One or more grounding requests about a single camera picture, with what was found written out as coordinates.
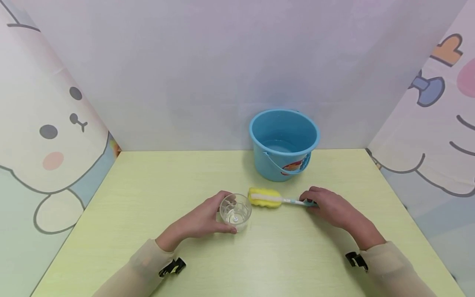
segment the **pink shape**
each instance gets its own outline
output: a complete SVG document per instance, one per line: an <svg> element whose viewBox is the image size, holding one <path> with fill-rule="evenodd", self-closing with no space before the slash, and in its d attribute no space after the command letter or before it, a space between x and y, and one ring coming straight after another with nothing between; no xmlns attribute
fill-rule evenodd
<svg viewBox="0 0 475 297"><path fill-rule="evenodd" d="M46 170L55 170L64 161L64 155L60 152L49 153L45 159L43 159L43 168Z"/></svg>
<svg viewBox="0 0 475 297"><path fill-rule="evenodd" d="M457 87L465 96L475 98L475 58L458 73Z"/></svg>

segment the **left hand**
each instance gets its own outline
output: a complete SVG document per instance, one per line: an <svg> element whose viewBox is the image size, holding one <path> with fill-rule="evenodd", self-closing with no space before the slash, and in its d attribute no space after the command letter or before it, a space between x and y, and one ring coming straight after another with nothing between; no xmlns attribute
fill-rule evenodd
<svg viewBox="0 0 475 297"><path fill-rule="evenodd" d="M223 199L230 192L219 191L213 197L206 199L195 209L170 225L156 240L157 245L164 251L174 251L180 242L186 238L201 238L212 233L232 233L238 231L235 227L216 221L216 212Z"/></svg>

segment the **beige sleeve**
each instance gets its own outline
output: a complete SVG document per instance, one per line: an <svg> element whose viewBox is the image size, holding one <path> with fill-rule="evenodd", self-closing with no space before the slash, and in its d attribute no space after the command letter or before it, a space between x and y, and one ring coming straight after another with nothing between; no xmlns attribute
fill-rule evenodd
<svg viewBox="0 0 475 297"><path fill-rule="evenodd" d="M388 297L434 297L434 292L420 279L412 264L388 241L361 256L368 265L368 275Z"/></svg>
<svg viewBox="0 0 475 297"><path fill-rule="evenodd" d="M93 297L148 297L163 280L159 272L172 260L173 252L165 252L154 240L147 240Z"/></svg>

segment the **orange heart shape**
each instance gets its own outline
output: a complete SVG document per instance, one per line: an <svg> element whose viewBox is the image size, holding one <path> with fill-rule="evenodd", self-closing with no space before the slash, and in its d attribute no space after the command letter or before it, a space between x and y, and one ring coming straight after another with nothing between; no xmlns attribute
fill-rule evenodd
<svg viewBox="0 0 475 297"><path fill-rule="evenodd" d="M437 44L434 51L432 51L431 58L437 60L449 67L457 63L463 53L458 49L462 44L462 35L452 34Z"/></svg>

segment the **sponge bottle brush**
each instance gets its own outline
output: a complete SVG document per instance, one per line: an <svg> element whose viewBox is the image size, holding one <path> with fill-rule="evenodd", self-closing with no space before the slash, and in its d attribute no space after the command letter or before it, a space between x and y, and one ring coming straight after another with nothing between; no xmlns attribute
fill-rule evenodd
<svg viewBox="0 0 475 297"><path fill-rule="evenodd" d="M299 201L298 199L282 198L279 192L272 189L249 188L247 198L253 205L268 208L278 208L283 202L318 207L318 204L313 201Z"/></svg>

